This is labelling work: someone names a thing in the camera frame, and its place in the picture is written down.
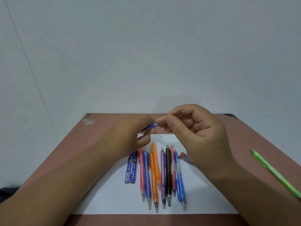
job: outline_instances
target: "hand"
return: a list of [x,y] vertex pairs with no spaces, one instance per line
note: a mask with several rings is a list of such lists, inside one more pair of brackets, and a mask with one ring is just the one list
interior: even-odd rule
[[[99,141],[108,148],[105,151],[108,151],[116,161],[120,160],[151,141],[151,131],[146,131],[146,127],[154,122],[149,115],[135,115],[116,123]],[[137,138],[141,131],[145,133]]]
[[166,132],[173,132],[192,163],[203,173],[224,169],[235,162],[225,125],[199,105],[180,105],[158,118]]

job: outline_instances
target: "orange mechanical pencil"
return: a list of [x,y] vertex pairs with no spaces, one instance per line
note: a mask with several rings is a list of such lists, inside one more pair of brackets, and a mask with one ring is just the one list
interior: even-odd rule
[[161,172],[160,172],[160,168],[159,168],[159,163],[158,163],[158,156],[157,156],[157,147],[156,144],[153,143],[152,146],[152,151],[154,153],[154,158],[155,158],[155,175],[156,175],[156,181],[157,181],[157,185],[158,185],[158,189],[161,190]]
[[155,153],[150,149],[150,173],[151,173],[151,189],[153,193],[153,204],[155,205],[156,213],[159,209],[159,193],[156,182],[156,164],[155,164]]

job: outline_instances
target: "forearm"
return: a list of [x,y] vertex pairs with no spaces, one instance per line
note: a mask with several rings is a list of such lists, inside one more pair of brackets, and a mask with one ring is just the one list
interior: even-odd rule
[[98,142],[0,205],[0,225],[63,225],[91,186],[115,162]]
[[233,162],[206,177],[250,225],[297,225],[301,208]]

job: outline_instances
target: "white paper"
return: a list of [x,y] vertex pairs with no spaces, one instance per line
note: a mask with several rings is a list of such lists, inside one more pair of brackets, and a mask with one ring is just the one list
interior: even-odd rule
[[[156,143],[158,162],[160,166],[161,148],[173,145],[178,154],[185,152],[183,145],[175,135],[153,134],[151,143],[145,149]],[[140,193],[140,165],[136,171],[136,183],[125,184],[125,174],[128,157],[120,160],[108,170],[92,189],[85,195],[74,214],[235,214],[237,211],[227,199],[212,185],[211,182],[194,166],[180,160],[187,209],[183,210],[177,196],[172,196],[171,207],[163,209],[161,193],[159,191],[159,212],[148,209],[147,202],[142,202]]]

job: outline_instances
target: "left hand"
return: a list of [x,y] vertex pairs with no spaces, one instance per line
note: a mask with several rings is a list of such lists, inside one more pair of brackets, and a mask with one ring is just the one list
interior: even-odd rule
[[135,115],[131,118],[119,121],[100,138],[107,151],[116,160],[120,160],[151,141],[151,131],[147,130],[143,136],[137,138],[139,132],[154,123],[149,115]]

